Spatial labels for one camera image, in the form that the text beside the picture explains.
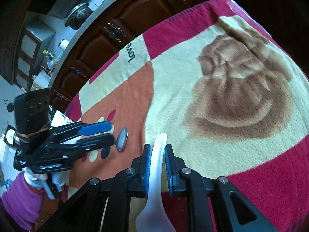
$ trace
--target pink sleeve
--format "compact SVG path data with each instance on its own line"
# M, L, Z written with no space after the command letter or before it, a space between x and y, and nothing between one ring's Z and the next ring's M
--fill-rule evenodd
M20 173L9 190L1 197L5 211L25 230L37 222L44 201L44 191L29 186Z

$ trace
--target white glove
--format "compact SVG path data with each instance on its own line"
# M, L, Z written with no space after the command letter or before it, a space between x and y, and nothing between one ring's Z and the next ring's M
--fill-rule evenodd
M55 199L53 194L51 193L47 183L45 182L47 180L47 174L34 174L30 168L24 168L24 178L26 182L34 187L37 190L41 190L42 188L45 188L45 191L50 199ZM57 172L57 173L51 173L52 175L52 182L56 185L59 192L62 191L62 187L69 178L70 171L63 171L63 172Z

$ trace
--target orange patch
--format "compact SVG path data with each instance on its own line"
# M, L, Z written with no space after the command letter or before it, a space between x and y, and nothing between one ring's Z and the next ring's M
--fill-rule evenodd
M89 156L85 162L81 159L76 161L70 176L71 187L80 188L92 177L102 180L114 177L118 172L130 167L134 158L142 155L145 143L145 120L154 94L153 81L152 64L147 62L82 116L82 122L96 123L101 117L107 119L108 115L116 110L111 121L115 127L115 138L124 127L128 129L129 135L122 152L112 146L106 159L101 159L100 149L94 162L89 161Z

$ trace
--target black handle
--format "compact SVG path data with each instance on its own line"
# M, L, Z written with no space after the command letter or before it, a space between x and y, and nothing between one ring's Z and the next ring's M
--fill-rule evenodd
M61 192L58 191L57 186L52 182L52 175L50 173L47 174L48 178L46 180L46 183L48 185L48 187L50 188L52 194L54 195L54 197L60 198L61 197Z
M89 151L92 151L112 146L115 143L115 138L112 134L106 133L89 138L83 138L79 140L78 143L83 147L88 148Z
M83 78L86 77L85 74L83 74L80 70L76 69L75 67L71 66L71 69L78 75L78 76L81 76Z
M121 42L121 40L117 37L116 33L104 27L103 30L109 35L110 39L114 39L117 42Z

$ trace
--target fleece blanket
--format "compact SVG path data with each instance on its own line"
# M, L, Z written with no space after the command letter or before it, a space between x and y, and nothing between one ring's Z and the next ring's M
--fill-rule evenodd
M76 161L68 195L130 167L165 132L187 167L227 176L279 231L296 231L309 212L308 92L293 60L225 0L183 11L117 53L68 107L73 121L109 120L116 136L129 131L122 152ZM186 231L184 206L164 201L176 230ZM145 200L131 203L134 231Z

